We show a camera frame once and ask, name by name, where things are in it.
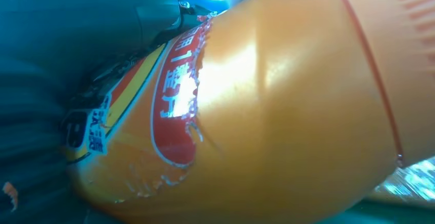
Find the dark teal fabric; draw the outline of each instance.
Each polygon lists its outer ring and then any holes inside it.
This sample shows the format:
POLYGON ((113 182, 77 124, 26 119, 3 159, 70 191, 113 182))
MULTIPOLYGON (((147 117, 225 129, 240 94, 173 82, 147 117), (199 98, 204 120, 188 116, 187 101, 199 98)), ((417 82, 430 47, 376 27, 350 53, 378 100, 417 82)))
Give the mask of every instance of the dark teal fabric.
POLYGON ((435 211, 363 201, 318 224, 434 224, 435 211))

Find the orange plastic bottle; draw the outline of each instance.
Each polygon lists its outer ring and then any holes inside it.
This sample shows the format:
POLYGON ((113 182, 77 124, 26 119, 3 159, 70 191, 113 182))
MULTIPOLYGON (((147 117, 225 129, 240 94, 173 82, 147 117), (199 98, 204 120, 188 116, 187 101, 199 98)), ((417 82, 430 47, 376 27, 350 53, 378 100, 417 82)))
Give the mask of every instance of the orange plastic bottle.
POLYGON ((99 108, 71 111, 79 192, 125 223, 345 210, 398 162, 435 154, 434 12, 435 0, 242 3, 141 60, 99 108))

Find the peeling label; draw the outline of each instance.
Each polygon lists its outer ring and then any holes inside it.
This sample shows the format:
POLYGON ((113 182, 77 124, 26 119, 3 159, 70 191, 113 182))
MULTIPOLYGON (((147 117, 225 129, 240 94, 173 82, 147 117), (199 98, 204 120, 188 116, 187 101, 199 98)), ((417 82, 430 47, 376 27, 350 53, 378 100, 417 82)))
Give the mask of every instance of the peeling label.
POLYGON ((197 64, 210 21, 170 40, 76 99, 62 124, 69 170, 97 201, 123 204, 176 187, 195 159, 197 64))
POLYGON ((151 113, 151 139, 165 162, 186 167, 195 157, 195 144, 186 133, 195 124, 196 66, 194 53, 201 43, 203 26, 181 35, 169 50, 158 76, 151 113))

